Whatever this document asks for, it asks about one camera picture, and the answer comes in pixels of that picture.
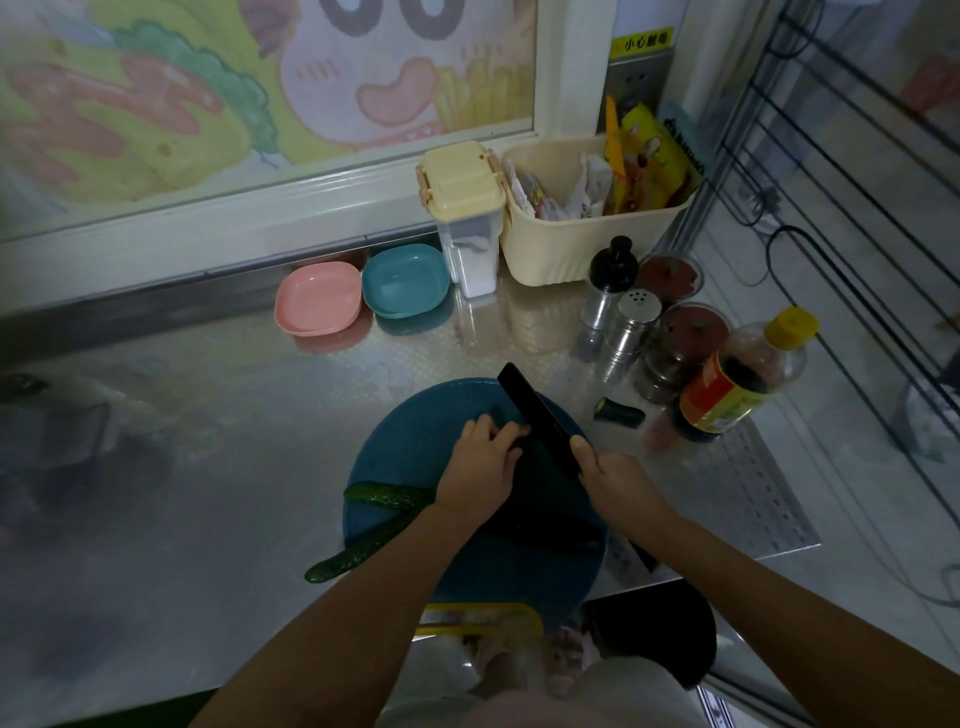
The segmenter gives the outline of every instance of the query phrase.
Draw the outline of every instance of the yellow bottle cap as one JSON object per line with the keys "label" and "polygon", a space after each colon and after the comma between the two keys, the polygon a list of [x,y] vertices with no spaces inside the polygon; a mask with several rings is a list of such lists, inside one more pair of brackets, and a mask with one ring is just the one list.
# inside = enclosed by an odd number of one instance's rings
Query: yellow bottle cap
{"label": "yellow bottle cap", "polygon": [[820,323],[816,316],[805,308],[792,305],[778,313],[777,317],[767,324],[763,330],[763,336],[772,346],[789,352],[791,349],[803,346],[816,336],[818,330],[820,330]]}

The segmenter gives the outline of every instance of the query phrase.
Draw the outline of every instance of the kitchen knife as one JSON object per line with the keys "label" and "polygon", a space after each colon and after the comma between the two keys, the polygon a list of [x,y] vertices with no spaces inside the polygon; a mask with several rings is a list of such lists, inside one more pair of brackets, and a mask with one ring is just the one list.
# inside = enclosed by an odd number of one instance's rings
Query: kitchen knife
{"label": "kitchen knife", "polygon": [[500,382],[507,396],[520,410],[533,434],[540,439],[550,457],[560,466],[564,474],[577,477],[580,466],[570,449],[570,434],[560,424],[550,409],[543,403],[540,395],[530,386],[530,382],[520,373],[512,361],[507,362],[496,380]]}

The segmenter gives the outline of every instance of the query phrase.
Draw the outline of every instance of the hand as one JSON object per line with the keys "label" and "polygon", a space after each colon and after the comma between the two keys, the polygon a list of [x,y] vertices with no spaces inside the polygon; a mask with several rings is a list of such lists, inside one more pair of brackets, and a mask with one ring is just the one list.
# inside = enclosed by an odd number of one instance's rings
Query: hand
{"label": "hand", "polygon": [[593,509],[638,546],[680,518],[636,458],[594,450],[580,435],[570,438],[570,449]]}
{"label": "hand", "polygon": [[470,533],[482,526],[514,487],[522,450],[513,444],[529,431],[517,423],[499,429],[490,415],[467,422],[437,485],[436,505],[458,517]]}

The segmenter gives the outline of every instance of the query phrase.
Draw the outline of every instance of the painted window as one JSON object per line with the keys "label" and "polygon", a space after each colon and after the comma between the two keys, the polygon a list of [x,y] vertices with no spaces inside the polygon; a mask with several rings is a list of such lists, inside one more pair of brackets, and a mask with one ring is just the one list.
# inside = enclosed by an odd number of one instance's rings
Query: painted window
{"label": "painted window", "polygon": [[536,0],[0,0],[3,227],[529,129],[535,29]]}

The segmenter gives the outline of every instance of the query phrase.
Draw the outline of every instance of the plastic bottle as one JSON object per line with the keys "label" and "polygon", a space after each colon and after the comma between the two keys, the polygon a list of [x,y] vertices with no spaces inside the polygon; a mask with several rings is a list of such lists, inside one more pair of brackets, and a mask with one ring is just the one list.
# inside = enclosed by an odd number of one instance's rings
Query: plastic bottle
{"label": "plastic bottle", "polygon": [[736,329],[685,386],[679,414],[700,432],[726,432],[803,373],[804,344],[818,327],[812,313],[790,306],[769,323]]}

